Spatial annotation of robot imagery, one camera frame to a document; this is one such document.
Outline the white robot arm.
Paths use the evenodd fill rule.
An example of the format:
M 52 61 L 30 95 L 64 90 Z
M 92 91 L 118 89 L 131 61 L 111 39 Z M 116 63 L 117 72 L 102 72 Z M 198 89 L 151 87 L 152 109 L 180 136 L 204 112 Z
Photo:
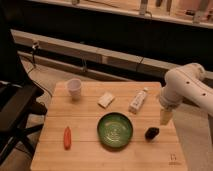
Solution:
M 184 98 L 198 105 L 208 115 L 213 117 L 213 88 L 202 82 L 205 69 L 198 63 L 190 63 L 175 67 L 166 72 L 166 85 L 159 93 L 162 106 L 160 124 L 167 125 L 172 118 L 172 110 L 177 108 Z

